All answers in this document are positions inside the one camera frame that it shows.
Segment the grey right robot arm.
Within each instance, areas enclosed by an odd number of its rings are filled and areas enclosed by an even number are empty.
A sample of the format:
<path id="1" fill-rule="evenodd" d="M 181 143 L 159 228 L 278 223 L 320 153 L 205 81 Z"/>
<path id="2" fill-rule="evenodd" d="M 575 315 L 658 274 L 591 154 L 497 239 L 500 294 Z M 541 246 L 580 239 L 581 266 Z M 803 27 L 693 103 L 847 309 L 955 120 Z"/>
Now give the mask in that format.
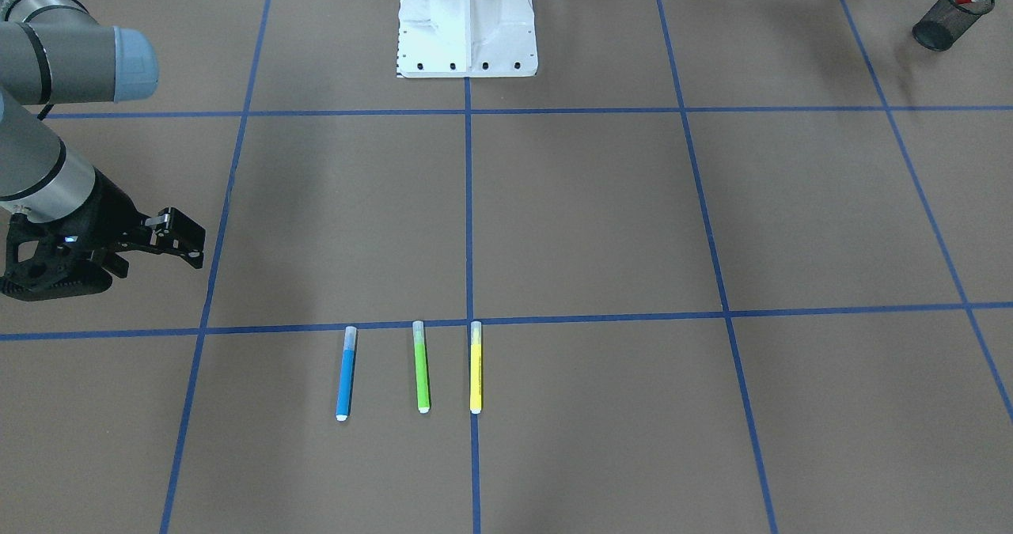
<path id="1" fill-rule="evenodd" d="M 81 0 L 2 0 L 4 278 L 124 276 L 125 252 L 170 254 L 198 270 L 206 232 L 174 207 L 144 214 L 46 124 L 64 104 L 152 97 L 160 65 L 136 29 L 104 25 Z"/>

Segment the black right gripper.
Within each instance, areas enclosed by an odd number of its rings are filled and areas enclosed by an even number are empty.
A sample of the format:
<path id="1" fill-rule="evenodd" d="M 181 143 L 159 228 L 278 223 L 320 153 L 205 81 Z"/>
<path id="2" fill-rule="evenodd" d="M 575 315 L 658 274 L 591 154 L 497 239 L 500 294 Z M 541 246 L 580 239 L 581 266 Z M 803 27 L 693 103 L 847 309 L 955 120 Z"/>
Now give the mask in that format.
<path id="1" fill-rule="evenodd" d="M 129 268 L 121 252 L 166 254 L 202 270 L 206 230 L 177 207 L 166 207 L 151 218 L 138 212 L 130 196 L 101 171 L 95 171 L 85 203 L 60 220 L 60 252 L 105 270 Z"/>

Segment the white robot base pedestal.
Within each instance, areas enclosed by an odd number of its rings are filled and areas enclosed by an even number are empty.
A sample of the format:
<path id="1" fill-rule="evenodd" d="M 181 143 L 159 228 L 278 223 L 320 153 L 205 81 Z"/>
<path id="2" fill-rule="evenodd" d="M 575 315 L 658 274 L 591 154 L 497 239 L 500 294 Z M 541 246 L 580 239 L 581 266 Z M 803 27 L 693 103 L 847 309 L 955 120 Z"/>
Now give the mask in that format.
<path id="1" fill-rule="evenodd" d="M 538 71 L 534 0 L 399 0 L 397 76 L 529 78 Z"/>

